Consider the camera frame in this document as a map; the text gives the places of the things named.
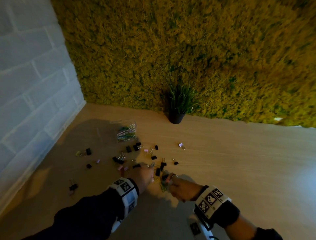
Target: light wood surface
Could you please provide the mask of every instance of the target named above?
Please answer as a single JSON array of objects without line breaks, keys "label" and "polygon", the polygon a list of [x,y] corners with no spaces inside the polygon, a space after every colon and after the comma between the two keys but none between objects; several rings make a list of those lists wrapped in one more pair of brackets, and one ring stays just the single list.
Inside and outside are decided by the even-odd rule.
[{"label": "light wood surface", "polygon": [[[119,119],[136,121],[146,148],[159,146],[157,163],[164,157],[168,171],[217,186],[257,226],[275,228],[284,239],[315,239],[315,129],[194,116],[174,125],[162,112],[95,104],[83,108],[4,211],[0,239],[20,239],[50,226],[59,209],[100,194],[119,178],[111,158],[126,144],[115,143],[109,124]],[[88,147],[91,156],[75,157]],[[128,158],[151,163],[143,151]],[[79,185],[73,196],[70,178]],[[179,203],[155,182],[110,239],[193,239],[186,223],[192,210],[192,203]],[[219,227],[213,233],[227,239]]]}]

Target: moss wall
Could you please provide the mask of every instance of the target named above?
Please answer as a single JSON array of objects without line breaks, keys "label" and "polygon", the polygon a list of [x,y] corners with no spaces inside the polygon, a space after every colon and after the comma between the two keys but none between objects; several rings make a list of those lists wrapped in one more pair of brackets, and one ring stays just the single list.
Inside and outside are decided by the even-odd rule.
[{"label": "moss wall", "polygon": [[316,3],[52,0],[85,99],[161,110],[170,82],[193,114],[316,127]]}]

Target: paper clip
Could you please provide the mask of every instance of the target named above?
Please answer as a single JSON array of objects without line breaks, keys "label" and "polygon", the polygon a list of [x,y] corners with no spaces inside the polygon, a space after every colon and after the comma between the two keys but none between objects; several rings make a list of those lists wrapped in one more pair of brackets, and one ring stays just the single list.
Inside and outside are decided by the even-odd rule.
[{"label": "paper clip", "polygon": [[185,150],[186,148],[184,147],[183,143],[179,144],[179,147],[182,148],[183,150]]}]

